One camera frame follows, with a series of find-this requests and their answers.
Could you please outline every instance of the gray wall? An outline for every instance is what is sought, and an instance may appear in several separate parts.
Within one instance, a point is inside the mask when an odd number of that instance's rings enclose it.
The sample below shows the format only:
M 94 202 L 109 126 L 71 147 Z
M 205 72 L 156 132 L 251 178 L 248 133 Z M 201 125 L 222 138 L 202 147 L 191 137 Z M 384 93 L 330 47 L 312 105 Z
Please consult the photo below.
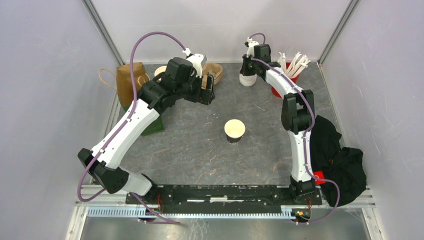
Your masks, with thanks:
M 361 1 L 323 65 L 388 239 L 422 239 L 424 1 Z
M 349 0 L 93 0 L 124 61 L 141 35 L 163 31 L 218 63 L 242 61 L 246 38 L 266 34 L 273 57 L 319 58 Z M 145 40 L 137 61 L 166 63 L 181 48 L 164 36 Z
M 0 239 L 64 239 L 77 153 L 101 139 L 114 96 L 97 70 L 116 63 L 80 0 L 0 9 Z

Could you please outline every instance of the red bucket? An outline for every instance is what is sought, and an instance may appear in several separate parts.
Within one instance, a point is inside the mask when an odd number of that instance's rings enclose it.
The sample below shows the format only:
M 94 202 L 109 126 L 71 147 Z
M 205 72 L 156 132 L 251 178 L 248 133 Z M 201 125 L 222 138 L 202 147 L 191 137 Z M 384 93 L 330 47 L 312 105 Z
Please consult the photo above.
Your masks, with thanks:
M 285 67 L 288 68 L 289 66 L 290 66 L 290 62 L 286 62 Z M 300 74 L 297 75 L 297 77 L 290 78 L 290 79 L 291 79 L 291 81 L 293 81 L 293 83 L 296 83 L 298 81 L 299 76 L 300 76 Z M 272 92 L 272 94 L 274 94 L 274 96 L 281 98 L 280 94 L 277 92 L 277 90 L 275 88 L 272 87 L 271 92 Z

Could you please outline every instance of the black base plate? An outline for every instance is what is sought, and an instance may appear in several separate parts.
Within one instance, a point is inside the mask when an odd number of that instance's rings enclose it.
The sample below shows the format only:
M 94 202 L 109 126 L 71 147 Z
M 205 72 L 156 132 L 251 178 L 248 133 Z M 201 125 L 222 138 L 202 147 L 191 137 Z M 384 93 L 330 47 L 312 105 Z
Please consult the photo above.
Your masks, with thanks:
M 323 204 L 317 188 L 313 194 L 293 199 L 288 186 L 281 185 L 159 185 L 140 198 L 148 205 L 157 205 L 159 195 L 167 214 L 281 213 L 281 205 L 307 206 L 308 198 L 312 205 Z M 125 203 L 140 204 L 132 195 L 127 195 Z

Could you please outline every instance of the gray tabletop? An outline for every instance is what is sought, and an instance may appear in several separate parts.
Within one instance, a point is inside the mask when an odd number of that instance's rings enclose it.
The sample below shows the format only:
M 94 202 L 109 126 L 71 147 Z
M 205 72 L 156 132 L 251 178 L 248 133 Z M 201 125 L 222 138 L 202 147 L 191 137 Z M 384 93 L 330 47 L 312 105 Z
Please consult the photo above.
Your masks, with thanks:
M 139 137 L 122 160 L 124 168 L 144 173 L 157 184 L 290 183 L 292 154 L 281 124 L 282 99 L 260 78 L 251 87 L 242 86 L 241 63 L 221 65 L 223 77 L 215 86 L 216 99 L 208 106 L 177 101 L 162 115 L 165 131 Z M 159 66 L 147 65 L 147 73 L 153 76 Z M 297 84 L 313 91 L 315 114 L 339 129 L 316 63 L 309 64 Z M 229 144 L 224 133 L 231 119 L 246 126 L 237 144 Z

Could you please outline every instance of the black fabric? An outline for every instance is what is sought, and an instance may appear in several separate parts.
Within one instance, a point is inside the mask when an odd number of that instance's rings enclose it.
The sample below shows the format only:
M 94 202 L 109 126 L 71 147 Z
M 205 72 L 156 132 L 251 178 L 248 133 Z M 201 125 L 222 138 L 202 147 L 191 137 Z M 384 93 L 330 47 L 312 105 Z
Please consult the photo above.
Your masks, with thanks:
M 367 187 L 367 176 L 362 168 L 363 152 L 356 148 L 343 147 L 334 157 L 329 171 L 323 171 L 326 179 L 333 180 L 340 188 L 340 201 L 337 206 L 353 202 Z M 330 206 L 337 201 L 336 186 L 326 182 L 322 192 Z
M 340 152 L 339 140 L 342 135 L 328 119 L 318 115 L 310 133 L 310 158 L 314 172 L 328 171 L 330 160 Z
M 340 149 L 342 137 L 334 125 L 317 116 L 310 136 L 311 166 L 314 172 L 322 171 L 324 177 L 337 183 L 340 189 L 339 206 L 353 202 L 367 186 L 367 176 L 362 167 L 363 152 L 356 148 Z M 330 206 L 337 201 L 337 189 L 332 183 L 321 185 Z

